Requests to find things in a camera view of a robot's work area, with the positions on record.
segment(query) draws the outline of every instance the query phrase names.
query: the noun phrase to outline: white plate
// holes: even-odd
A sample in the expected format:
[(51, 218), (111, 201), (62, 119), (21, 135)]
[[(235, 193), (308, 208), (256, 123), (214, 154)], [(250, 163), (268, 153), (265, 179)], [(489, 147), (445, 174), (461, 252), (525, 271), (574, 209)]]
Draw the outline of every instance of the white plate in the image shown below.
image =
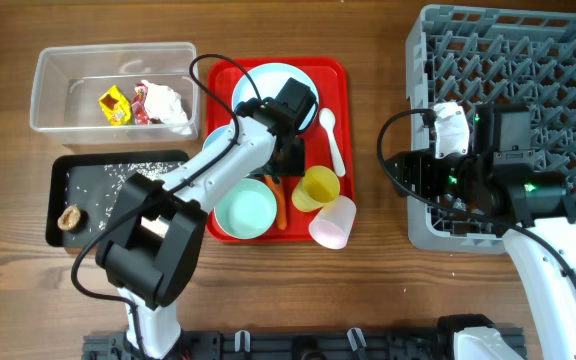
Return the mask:
[[(317, 103), (319, 103), (319, 93), (317, 92), (315, 83), (312, 82), (306, 73), (292, 65), (268, 63), (257, 66), (248, 71), (248, 74), (252, 77), (255, 85), (257, 85), (257, 89), (259, 90), (262, 99), (269, 96), (276, 97), (281, 88), (286, 84), (286, 81), (293, 78), (302, 84), (308, 85), (312, 93), (315, 94)], [(235, 90), (232, 93), (232, 108), (234, 109), (240, 102), (248, 101), (255, 96), (255, 90), (252, 88), (250, 81), (246, 76), (242, 76), (237, 85), (235, 85)], [(308, 124), (310, 124), (314, 113), (315, 107), (313, 106), (306, 116), (306, 119), (304, 119), (304, 122), (299, 127), (299, 130), (305, 129)]]

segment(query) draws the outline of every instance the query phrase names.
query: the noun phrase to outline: mint green plate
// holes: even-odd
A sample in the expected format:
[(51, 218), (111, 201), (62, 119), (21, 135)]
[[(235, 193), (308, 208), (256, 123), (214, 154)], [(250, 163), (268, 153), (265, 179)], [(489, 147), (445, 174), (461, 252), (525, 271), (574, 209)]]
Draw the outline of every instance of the mint green plate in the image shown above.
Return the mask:
[(217, 224), (237, 239), (265, 233), (277, 217), (277, 200), (266, 184), (241, 179), (215, 206)]

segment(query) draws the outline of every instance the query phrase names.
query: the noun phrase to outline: pink cup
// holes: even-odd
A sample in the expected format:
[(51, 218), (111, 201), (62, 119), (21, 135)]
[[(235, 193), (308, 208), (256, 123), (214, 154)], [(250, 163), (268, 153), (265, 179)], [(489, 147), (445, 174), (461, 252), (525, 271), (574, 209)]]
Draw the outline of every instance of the pink cup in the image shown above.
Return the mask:
[(348, 243), (356, 213), (355, 203), (340, 195), (335, 201), (324, 206), (310, 223), (310, 236), (321, 246), (341, 249)]

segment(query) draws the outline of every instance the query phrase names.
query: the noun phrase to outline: wooden table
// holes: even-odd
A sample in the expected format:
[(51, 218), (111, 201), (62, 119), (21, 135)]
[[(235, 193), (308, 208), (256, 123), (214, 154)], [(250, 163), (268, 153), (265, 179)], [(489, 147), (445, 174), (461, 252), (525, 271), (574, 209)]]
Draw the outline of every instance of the wooden table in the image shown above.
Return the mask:
[[(425, 1), (138, 1), (105, 6), (93, 0), (21, 0), (0, 7), (1, 359), (78, 359), (82, 336), (121, 331), (127, 324), (123, 306), (74, 290), (73, 256), (44, 239), (53, 161), (118, 148), (66, 148), (33, 133), (28, 114), (39, 52), (50, 46), (158, 41), (190, 41), (199, 53), (232, 57), (327, 55), (337, 58), (349, 77), (359, 205), (349, 245), (342, 251), (314, 243), (225, 246), (207, 237), (193, 280), (179, 298), (185, 329), (385, 329), (483, 313), (497, 323), (524, 327), (530, 357), (541, 357), (510, 259), (413, 247), (406, 201), (395, 196), (375, 158), (383, 122), (409, 108), (404, 42)], [(55, 5), (39, 6), (47, 3)], [(548, 0), (485, 5), (576, 12), (576, 3)], [(200, 65), (202, 78), (210, 66), (210, 61)], [(409, 148), (407, 121), (392, 134), (389, 150)], [(130, 149), (174, 147), (194, 155), (201, 142)], [(87, 286), (114, 292), (92, 259), (84, 265), (80, 277)]]

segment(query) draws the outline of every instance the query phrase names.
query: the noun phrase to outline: light blue plate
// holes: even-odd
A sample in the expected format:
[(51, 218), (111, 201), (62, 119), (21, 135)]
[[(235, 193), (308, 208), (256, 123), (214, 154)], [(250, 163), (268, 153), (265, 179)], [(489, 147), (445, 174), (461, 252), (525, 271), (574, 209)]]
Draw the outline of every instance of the light blue plate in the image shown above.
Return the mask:
[(237, 239), (252, 239), (268, 231), (277, 217), (277, 200), (266, 184), (242, 179), (215, 206), (217, 224)]
[[(312, 93), (315, 94), (317, 103), (320, 103), (319, 93), (317, 92), (315, 83), (312, 82), (305, 72), (292, 65), (268, 63), (257, 66), (248, 71), (248, 74), (252, 77), (255, 85), (257, 85), (257, 90), (259, 90), (262, 100), (268, 96), (277, 96), (281, 88), (286, 84), (286, 81), (293, 78), (302, 84), (308, 85)], [(232, 108), (234, 109), (240, 102), (248, 101), (254, 97), (256, 97), (255, 90), (252, 88), (252, 85), (250, 85), (250, 81), (247, 77), (242, 76), (237, 85), (235, 85), (235, 90), (232, 93)], [(305, 129), (310, 124), (314, 114), (315, 107), (313, 106), (312, 109), (310, 109), (308, 116), (306, 116), (306, 119), (299, 127), (299, 130)]]
[(210, 135), (208, 135), (206, 137), (206, 140), (204, 140), (204, 145), (201, 147), (201, 150), (206, 149), (208, 147), (208, 145), (215, 142), (215, 140), (217, 140), (219, 135), (223, 134), (224, 131), (226, 131), (226, 129), (228, 129), (228, 125), (220, 126), (220, 127), (216, 128), (215, 130), (213, 130), (210, 133)]

